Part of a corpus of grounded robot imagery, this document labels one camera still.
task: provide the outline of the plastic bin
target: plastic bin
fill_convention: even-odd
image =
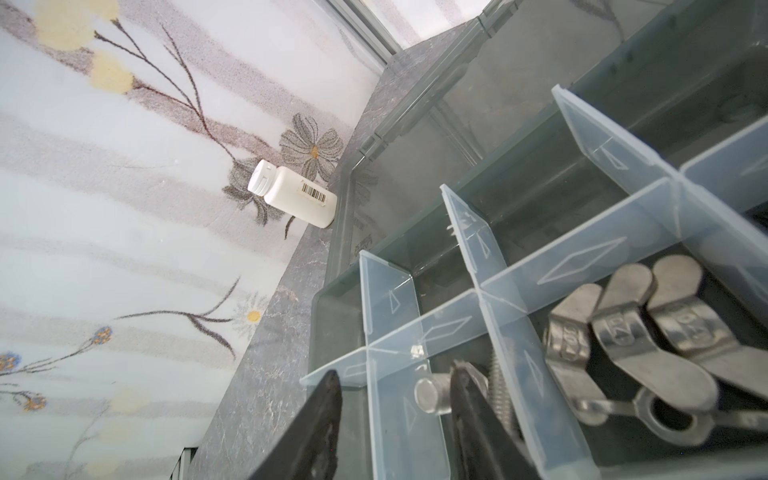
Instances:
[[[686,162],[680,172],[738,212],[763,206],[768,202],[768,118]]]
[[[402,231],[438,185],[457,181],[502,145],[546,105],[552,85],[570,84],[608,53],[572,26],[578,22],[542,20],[582,15],[573,5],[549,12],[539,6],[549,2],[519,3],[519,11],[514,2],[500,5],[507,15],[492,24],[470,22],[342,173],[326,281],[360,250]],[[675,2],[573,91],[679,167],[765,113],[766,32],[757,20],[764,9],[754,0]],[[531,23],[558,35],[536,35]]]
[[[584,432],[545,364],[529,316],[582,283],[604,279],[620,265],[646,259],[674,244],[682,243],[754,319],[768,327],[768,296],[760,295],[768,287],[768,278],[760,276],[768,272],[768,237],[571,92],[555,87],[553,95],[582,153],[629,196],[507,267],[488,222],[442,186],[452,230],[475,288],[424,316],[418,316],[412,276],[361,253],[367,346],[313,372],[303,382],[316,382],[328,368],[346,368],[353,357],[359,365],[362,352],[366,353],[374,478],[450,478],[441,421],[416,408],[413,388],[417,379],[431,373],[426,361],[430,356],[486,331],[542,478],[600,478]],[[740,152],[740,164],[760,162],[766,149],[754,147],[759,141],[750,134],[760,125],[726,140],[698,163],[727,160],[718,155],[725,148]],[[740,141],[754,148],[738,148]],[[732,454],[725,449],[718,453],[725,459],[720,463],[697,467],[668,462],[667,474],[749,478],[764,473],[768,471],[768,435],[751,442],[760,446],[746,458],[737,453],[739,463],[728,462]],[[617,472],[622,465],[611,466],[611,474],[621,477]],[[643,474],[637,464],[630,467],[627,471],[633,477]],[[656,468],[652,462],[647,472],[655,475]]]

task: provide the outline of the bottle cap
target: bottle cap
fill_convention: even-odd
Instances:
[[[272,184],[275,183],[276,176],[277,169],[275,166],[266,160],[262,160],[256,166],[253,175],[250,176],[248,191],[263,197],[263,195],[270,190]]]

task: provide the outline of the white plastic bottle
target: white plastic bottle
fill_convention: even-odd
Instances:
[[[262,160],[248,182],[248,191],[287,214],[325,228],[336,215],[336,195],[287,167]]]

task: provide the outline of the metal window frame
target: metal window frame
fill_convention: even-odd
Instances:
[[[361,0],[324,1],[384,65],[402,51],[402,46]]]
[[[170,480],[189,480],[190,479],[190,463],[194,456],[194,451],[197,449],[184,449],[181,451],[181,457],[176,462],[173,472],[170,474]]]

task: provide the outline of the blue flower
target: blue flower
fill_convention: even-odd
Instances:
[[[22,358],[13,352],[6,352],[0,354],[0,372],[10,372],[16,368],[21,362]]]
[[[42,410],[48,404],[48,400],[39,393],[22,393],[25,401],[22,404],[24,410],[27,412],[34,412],[35,410]]]
[[[112,328],[109,326],[102,326],[96,330],[96,333],[91,337],[91,343],[96,345],[102,345],[112,338]]]

